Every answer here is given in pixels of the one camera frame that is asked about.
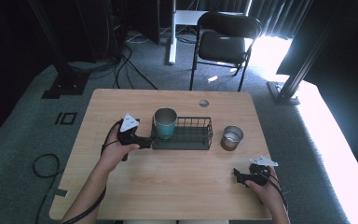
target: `person's right hand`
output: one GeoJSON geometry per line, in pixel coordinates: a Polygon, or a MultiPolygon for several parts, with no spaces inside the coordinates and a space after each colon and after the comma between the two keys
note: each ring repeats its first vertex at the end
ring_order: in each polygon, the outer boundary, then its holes
{"type": "Polygon", "coordinates": [[[140,147],[138,144],[130,144],[126,146],[121,145],[117,139],[118,132],[119,127],[116,126],[108,138],[108,146],[104,149],[103,154],[98,161],[98,164],[108,172],[113,171],[126,154],[140,147]]]}
{"type": "MultiPolygon", "coordinates": [[[[270,175],[276,177],[273,167],[270,167],[270,175]]],[[[279,187],[278,181],[272,176],[269,180],[279,187]]],[[[251,180],[247,180],[245,183],[258,195],[273,217],[280,216],[282,214],[287,216],[280,192],[277,191],[269,182],[267,182],[264,186],[259,186],[251,180]]]]}

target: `small metal cup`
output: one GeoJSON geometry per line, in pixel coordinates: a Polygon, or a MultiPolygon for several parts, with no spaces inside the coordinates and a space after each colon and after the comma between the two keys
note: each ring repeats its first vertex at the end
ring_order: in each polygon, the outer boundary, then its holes
{"type": "Polygon", "coordinates": [[[227,151],[233,151],[243,138],[242,130],[237,126],[227,126],[223,131],[220,145],[227,151]]]}
{"type": "Polygon", "coordinates": [[[157,128],[158,137],[161,139],[170,139],[173,136],[177,120],[176,112],[172,108],[163,107],[156,111],[154,122],[157,128]]]}

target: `wire basket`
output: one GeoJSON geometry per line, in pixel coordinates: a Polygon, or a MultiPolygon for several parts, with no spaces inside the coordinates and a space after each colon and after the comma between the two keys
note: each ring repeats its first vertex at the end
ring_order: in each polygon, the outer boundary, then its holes
{"type": "Polygon", "coordinates": [[[178,117],[173,136],[161,139],[152,122],[153,149],[208,150],[212,143],[212,121],[208,117],[178,117]]]}

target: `wall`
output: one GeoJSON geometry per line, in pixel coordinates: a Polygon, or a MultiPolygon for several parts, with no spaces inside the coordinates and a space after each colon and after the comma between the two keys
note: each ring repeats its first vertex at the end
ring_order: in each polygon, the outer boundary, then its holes
{"type": "Polygon", "coordinates": [[[26,1],[0,1],[0,126],[34,76],[50,65],[30,10],[26,1]]]}

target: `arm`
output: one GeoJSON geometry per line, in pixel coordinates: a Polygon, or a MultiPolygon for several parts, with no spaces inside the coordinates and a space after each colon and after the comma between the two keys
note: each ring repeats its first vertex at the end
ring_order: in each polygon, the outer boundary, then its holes
{"type": "MultiPolygon", "coordinates": [[[[118,126],[113,130],[107,143],[117,141],[117,132],[118,126]]],[[[136,144],[122,146],[118,141],[107,146],[89,175],[82,190],[62,218],[62,222],[70,220],[89,209],[102,194],[110,172],[116,168],[124,155],[137,148],[139,148],[139,146],[136,144]]],[[[95,223],[98,216],[98,210],[99,206],[86,217],[80,219],[77,223],[95,223]]]]}
{"type": "MultiPolygon", "coordinates": [[[[270,167],[271,175],[276,176],[273,167],[270,167]]],[[[278,181],[270,177],[273,183],[279,186],[278,181]]],[[[265,186],[259,186],[255,182],[247,180],[246,184],[258,195],[263,204],[267,207],[272,215],[274,224],[290,224],[289,216],[287,216],[286,208],[280,193],[268,182],[265,186]]]]}

